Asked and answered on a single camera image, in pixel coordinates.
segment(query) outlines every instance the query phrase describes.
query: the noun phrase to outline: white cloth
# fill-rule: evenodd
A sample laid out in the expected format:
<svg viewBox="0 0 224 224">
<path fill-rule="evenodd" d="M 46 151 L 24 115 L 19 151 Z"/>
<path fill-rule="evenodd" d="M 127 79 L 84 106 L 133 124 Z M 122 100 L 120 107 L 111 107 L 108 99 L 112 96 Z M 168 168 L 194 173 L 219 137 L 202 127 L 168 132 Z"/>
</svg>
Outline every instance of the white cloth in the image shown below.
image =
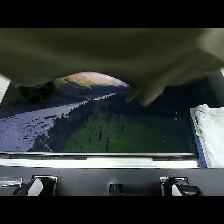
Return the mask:
<svg viewBox="0 0 224 224">
<path fill-rule="evenodd" d="M 191 109 L 191 115 L 203 148 L 208 168 L 224 167 L 224 107 L 209 108 L 200 105 Z"/>
</svg>

